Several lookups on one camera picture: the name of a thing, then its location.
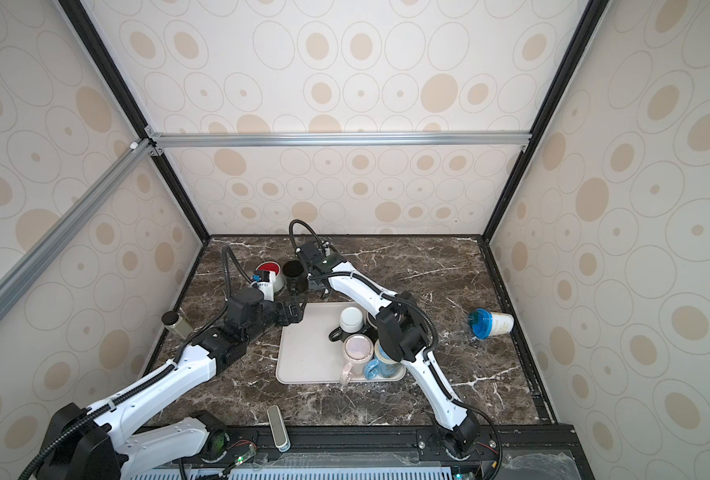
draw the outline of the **tray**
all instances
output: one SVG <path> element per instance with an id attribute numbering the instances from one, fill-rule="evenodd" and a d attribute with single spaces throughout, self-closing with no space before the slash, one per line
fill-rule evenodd
<path id="1" fill-rule="evenodd" d="M 301 322 L 283 327 L 280 352 L 277 355 L 275 378 L 280 383 L 339 383 L 344 368 L 342 343 L 331 342 L 328 334 L 339 326 L 339 315 L 348 306 L 356 306 L 366 318 L 368 313 L 354 302 L 307 303 Z M 400 372 L 392 378 L 377 376 L 368 380 L 354 376 L 350 382 L 397 382 L 406 374 Z"/>

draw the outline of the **wallpaper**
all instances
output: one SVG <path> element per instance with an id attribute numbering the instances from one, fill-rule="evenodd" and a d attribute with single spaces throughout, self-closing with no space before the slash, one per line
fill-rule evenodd
<path id="1" fill-rule="evenodd" d="M 200 241 L 151 160 L 134 169 L 0 322 L 0 479 L 51 416 L 136 381 Z"/>
<path id="2" fill-rule="evenodd" d="M 491 216 L 518 145 L 169 148 L 211 234 L 470 234 Z"/>
<path id="3" fill-rule="evenodd" d="M 59 12 L 0 1 L 0 279 L 136 135 Z"/>
<path id="4" fill-rule="evenodd" d="M 90 0 L 167 133 L 530 130 L 585 1 Z"/>
<path id="5" fill-rule="evenodd" d="M 616 2 L 492 246 L 596 478 L 710 480 L 710 1 Z"/>

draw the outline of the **dark marble surface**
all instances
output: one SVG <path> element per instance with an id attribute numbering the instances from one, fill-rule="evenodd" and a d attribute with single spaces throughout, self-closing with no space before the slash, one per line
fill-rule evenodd
<path id="1" fill-rule="evenodd" d="M 436 358 L 456 393 L 497 423 L 538 423 L 517 353 L 509 336 L 477 340 L 466 323 L 469 311 L 498 310 L 488 272 L 471 238 L 339 237 L 336 248 L 364 274 L 391 290 L 409 290 L 435 321 L 440 335 Z M 219 251 L 232 246 L 251 273 L 262 261 L 292 260 L 290 241 L 278 236 L 215 238 L 197 267 L 182 310 L 193 326 L 205 324 L 222 307 L 224 280 Z M 233 289 L 244 282 L 233 272 Z M 347 301 L 334 293 L 328 301 Z M 398 382 L 283 385 L 275 378 L 280 329 L 249 346 L 248 353 L 218 377 L 190 390 L 150 425 L 176 422 L 206 409 L 228 425 L 266 424 L 266 410 L 278 405 L 288 425 L 428 425 L 432 410 L 410 376 Z M 168 335 L 156 365 L 178 345 Z"/>

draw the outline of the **black mug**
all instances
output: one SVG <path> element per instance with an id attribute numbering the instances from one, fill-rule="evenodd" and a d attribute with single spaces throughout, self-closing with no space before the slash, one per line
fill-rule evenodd
<path id="1" fill-rule="evenodd" d="M 341 340 L 343 342 L 344 340 L 350 338 L 351 335 L 357 335 L 358 333 L 367 336 L 372 342 L 379 339 L 379 332 L 377 332 L 376 329 L 373 328 L 368 322 L 364 322 L 360 327 L 360 330 L 352 333 L 345 332 L 340 326 L 338 326 L 337 328 L 331 330 L 331 333 L 328 334 L 328 340 L 332 342 L 338 342 Z"/>
<path id="2" fill-rule="evenodd" d="M 286 276 L 286 288 L 291 295 L 299 295 L 307 291 L 306 275 L 304 275 L 304 265 L 298 260 L 291 260 L 283 265 L 283 275 Z"/>

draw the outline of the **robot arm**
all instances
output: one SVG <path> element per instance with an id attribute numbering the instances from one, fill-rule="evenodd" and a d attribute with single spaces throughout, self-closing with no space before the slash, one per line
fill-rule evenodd
<path id="1" fill-rule="evenodd" d="M 419 310 L 410 293 L 397 294 L 380 286 L 361 274 L 327 242 L 316 240 L 317 244 L 307 242 L 296 248 L 309 281 L 322 282 L 322 287 L 343 293 L 373 316 L 382 349 L 391 359 L 406 366 L 429 400 L 438 435 L 448 453 L 456 458 L 469 455 L 475 447 L 480 425 L 464 407 L 435 359 L 432 350 L 437 343 L 437 332 L 429 318 Z"/>
<path id="2" fill-rule="evenodd" d="M 44 456 L 42 466 L 34 467 L 37 479 L 125 480 L 176 458 L 199 455 L 216 460 L 227 438 L 224 425 L 208 412 L 134 432 L 177 398 L 235 363 L 269 328 L 300 320 L 297 304 L 264 300 L 255 288 L 238 290 L 226 307 L 224 321 L 185 342 L 177 360 L 168 360 L 133 385 L 85 409 L 71 403 L 56 412 L 42 453 L 74 426 L 81 422 L 84 426 L 62 438 Z M 92 416 L 92 412 L 101 414 Z M 28 479 L 26 472 L 20 478 Z"/>

